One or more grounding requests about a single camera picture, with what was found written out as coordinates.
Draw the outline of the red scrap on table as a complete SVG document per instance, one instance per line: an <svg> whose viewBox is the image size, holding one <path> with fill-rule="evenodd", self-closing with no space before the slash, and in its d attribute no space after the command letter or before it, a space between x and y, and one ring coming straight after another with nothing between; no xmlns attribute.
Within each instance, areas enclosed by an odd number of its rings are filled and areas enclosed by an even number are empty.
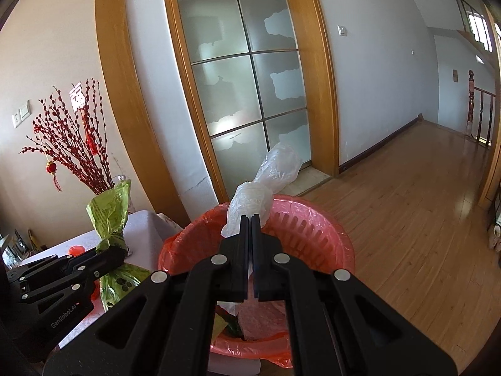
<svg viewBox="0 0 501 376"><path fill-rule="evenodd" d="M81 245L73 245L72 247L69 248L68 254L72 255L74 257L77 257L79 255L82 255L86 252L86 249L81 246Z"/></svg>

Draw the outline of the green foil wrapper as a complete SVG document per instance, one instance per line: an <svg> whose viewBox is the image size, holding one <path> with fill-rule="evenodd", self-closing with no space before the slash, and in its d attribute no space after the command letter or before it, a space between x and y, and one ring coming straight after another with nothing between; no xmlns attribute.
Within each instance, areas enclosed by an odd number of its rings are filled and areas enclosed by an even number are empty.
<svg viewBox="0 0 501 376"><path fill-rule="evenodd" d="M99 235L98 251L119 246L129 252L124 237L127 224L127 200L119 193L117 187L108 189L94 197L87 205L87 214ZM151 271L124 263L117 269L99 279L99 294L105 311L110 310L132 290L138 287Z"/></svg>

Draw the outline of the double wall switch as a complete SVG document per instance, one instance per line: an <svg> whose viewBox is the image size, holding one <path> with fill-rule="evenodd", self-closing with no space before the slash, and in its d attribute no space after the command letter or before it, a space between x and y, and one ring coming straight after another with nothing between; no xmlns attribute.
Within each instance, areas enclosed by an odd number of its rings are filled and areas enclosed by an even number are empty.
<svg viewBox="0 0 501 376"><path fill-rule="evenodd" d="M30 101L27 100L25 104L21 105L18 110L13 112L11 116L13 127L17 128L30 115L31 115L31 104Z"/></svg>

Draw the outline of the red berry branches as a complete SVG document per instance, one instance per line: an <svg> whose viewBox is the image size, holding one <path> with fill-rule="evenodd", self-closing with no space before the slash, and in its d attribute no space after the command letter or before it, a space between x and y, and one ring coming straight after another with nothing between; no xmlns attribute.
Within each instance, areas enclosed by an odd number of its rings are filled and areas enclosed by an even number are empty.
<svg viewBox="0 0 501 376"><path fill-rule="evenodd" d="M85 142L81 117L77 116L71 102L65 101L56 86L51 94L39 101L41 111L31 121L29 144L21 153L40 153L46 160L66 168L80 182L98 195L113 187L108 135L105 121L104 99L100 83L94 78L80 81L87 100L89 124L98 154L92 156Z"/></svg>

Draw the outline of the red fu tassel ornament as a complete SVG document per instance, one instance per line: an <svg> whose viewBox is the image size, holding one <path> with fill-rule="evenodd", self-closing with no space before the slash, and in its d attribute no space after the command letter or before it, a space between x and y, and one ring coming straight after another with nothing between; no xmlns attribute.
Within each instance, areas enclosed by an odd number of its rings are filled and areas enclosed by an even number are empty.
<svg viewBox="0 0 501 376"><path fill-rule="evenodd" d="M74 85L72 90L69 91L70 102L72 108L77 116L81 117L81 123L85 133L85 142L92 156L98 154L98 148L93 140L93 133L89 124L89 115L87 109L87 100L84 95L81 83Z"/></svg>

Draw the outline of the red lantern ornament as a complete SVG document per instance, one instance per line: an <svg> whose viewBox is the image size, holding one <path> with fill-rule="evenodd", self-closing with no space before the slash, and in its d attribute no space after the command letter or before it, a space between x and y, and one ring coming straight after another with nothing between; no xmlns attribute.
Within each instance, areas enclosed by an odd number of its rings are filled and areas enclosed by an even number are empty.
<svg viewBox="0 0 501 376"><path fill-rule="evenodd" d="M48 160L46 165L46 172L52 177L54 187L58 192L61 192L61 186L57 180L57 165L54 161Z"/></svg>

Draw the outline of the wooden stair railing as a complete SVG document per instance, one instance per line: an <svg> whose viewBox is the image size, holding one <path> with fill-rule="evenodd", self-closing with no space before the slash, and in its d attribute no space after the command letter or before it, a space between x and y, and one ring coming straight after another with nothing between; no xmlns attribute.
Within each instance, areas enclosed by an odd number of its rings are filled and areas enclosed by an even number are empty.
<svg viewBox="0 0 501 376"><path fill-rule="evenodd" d="M475 73L468 72L468 110L465 135L486 148L492 146L496 95L476 86Z"/></svg>

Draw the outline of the glass vase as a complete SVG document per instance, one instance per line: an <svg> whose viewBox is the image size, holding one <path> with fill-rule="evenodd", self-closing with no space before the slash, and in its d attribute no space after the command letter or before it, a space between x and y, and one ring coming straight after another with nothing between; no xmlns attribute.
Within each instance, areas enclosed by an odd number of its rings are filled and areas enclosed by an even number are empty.
<svg viewBox="0 0 501 376"><path fill-rule="evenodd" d="M131 196L131 181L125 175L116 175L112 177L113 187L117 187L119 189L120 195L123 199L127 200L127 214L131 215L136 212L136 208L132 201Z"/></svg>

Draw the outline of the frosted glass sliding door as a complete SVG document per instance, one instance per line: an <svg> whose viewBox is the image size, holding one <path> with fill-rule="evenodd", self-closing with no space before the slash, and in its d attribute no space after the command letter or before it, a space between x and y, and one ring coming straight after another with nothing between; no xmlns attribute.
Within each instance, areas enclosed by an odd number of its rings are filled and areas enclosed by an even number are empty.
<svg viewBox="0 0 501 376"><path fill-rule="evenodd" d="M255 176L267 151L311 160L307 99L287 0L178 0L189 61L224 188Z"/></svg>

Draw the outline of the white table cloth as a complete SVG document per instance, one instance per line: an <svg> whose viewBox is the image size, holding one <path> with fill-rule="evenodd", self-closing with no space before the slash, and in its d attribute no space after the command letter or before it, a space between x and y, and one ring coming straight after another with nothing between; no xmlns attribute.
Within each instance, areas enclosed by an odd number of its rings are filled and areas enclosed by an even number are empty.
<svg viewBox="0 0 501 376"><path fill-rule="evenodd" d="M14 296L5 326L36 361L114 306L156 269L161 246L180 226L148 211L133 213L125 240L99 244L86 232L22 261L8 274Z"/></svg>

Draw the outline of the wall light switch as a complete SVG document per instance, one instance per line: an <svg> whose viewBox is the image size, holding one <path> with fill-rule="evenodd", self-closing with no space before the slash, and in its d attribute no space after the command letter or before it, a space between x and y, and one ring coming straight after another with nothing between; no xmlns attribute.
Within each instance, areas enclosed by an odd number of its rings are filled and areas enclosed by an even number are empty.
<svg viewBox="0 0 501 376"><path fill-rule="evenodd" d="M337 28L338 28L338 33L339 33L340 36L342 36L342 37L346 37L347 36L347 30L346 30L345 26L338 25Z"/></svg>

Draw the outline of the clear plastic bag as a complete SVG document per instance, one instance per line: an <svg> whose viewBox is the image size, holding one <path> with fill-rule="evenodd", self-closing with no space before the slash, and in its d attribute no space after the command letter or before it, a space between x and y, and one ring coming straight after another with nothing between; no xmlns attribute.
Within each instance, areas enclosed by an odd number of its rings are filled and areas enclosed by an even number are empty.
<svg viewBox="0 0 501 376"><path fill-rule="evenodd" d="M265 155L256 176L243 182L232 197L221 235L229 238L240 232L242 217L258 215L261 227L270 218L273 197L298 177L302 159L290 145L278 143Z"/></svg>

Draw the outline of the wooden door frame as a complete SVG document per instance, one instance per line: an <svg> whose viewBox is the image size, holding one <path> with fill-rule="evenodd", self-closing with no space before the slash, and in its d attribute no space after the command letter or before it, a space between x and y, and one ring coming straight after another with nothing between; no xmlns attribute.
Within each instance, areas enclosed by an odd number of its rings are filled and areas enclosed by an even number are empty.
<svg viewBox="0 0 501 376"><path fill-rule="evenodd" d="M227 201L280 142L329 176L339 127L319 0L95 0L111 109L156 212Z"/></svg>

